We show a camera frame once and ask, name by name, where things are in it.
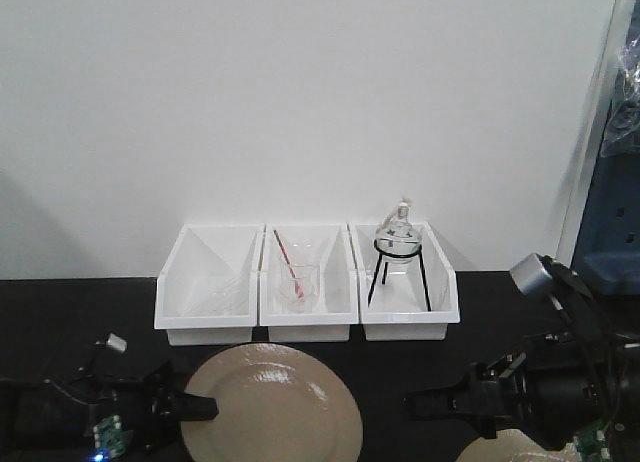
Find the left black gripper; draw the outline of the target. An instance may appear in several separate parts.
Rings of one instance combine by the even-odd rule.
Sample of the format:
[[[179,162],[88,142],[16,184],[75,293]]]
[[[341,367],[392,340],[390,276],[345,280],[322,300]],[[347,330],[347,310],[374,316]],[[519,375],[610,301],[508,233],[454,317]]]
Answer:
[[[219,414],[214,397],[177,390],[170,362],[143,377],[91,371],[87,378],[97,403],[90,434],[98,455],[152,454],[178,440],[178,421],[210,421]]]

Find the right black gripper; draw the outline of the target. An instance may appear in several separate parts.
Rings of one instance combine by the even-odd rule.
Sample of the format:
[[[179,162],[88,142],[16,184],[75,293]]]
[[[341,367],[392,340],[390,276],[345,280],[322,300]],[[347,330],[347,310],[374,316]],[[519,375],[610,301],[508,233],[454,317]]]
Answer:
[[[533,392],[527,380],[527,354],[508,353],[491,364],[474,364],[450,386],[412,391],[404,397],[409,421],[469,421],[483,438],[504,429],[534,426]]]

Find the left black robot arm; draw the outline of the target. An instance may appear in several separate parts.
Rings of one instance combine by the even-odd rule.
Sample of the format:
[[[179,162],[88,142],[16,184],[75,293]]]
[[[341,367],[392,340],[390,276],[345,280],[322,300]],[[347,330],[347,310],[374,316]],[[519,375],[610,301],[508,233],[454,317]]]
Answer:
[[[2,449],[87,446],[92,461],[150,453],[177,438],[185,422],[211,422],[220,413],[213,396],[180,389],[165,362],[144,376],[98,371],[93,363],[63,381],[1,379]]]

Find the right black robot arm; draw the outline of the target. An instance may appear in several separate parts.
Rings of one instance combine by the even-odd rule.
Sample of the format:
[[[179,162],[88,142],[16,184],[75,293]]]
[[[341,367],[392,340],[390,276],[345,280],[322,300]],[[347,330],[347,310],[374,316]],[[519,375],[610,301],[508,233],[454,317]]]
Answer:
[[[414,421],[454,419],[484,439],[517,429],[547,450],[575,442],[584,461],[639,458],[639,336],[617,328],[579,275],[532,253],[510,276],[552,305],[563,327],[529,335],[448,387],[410,392]]]

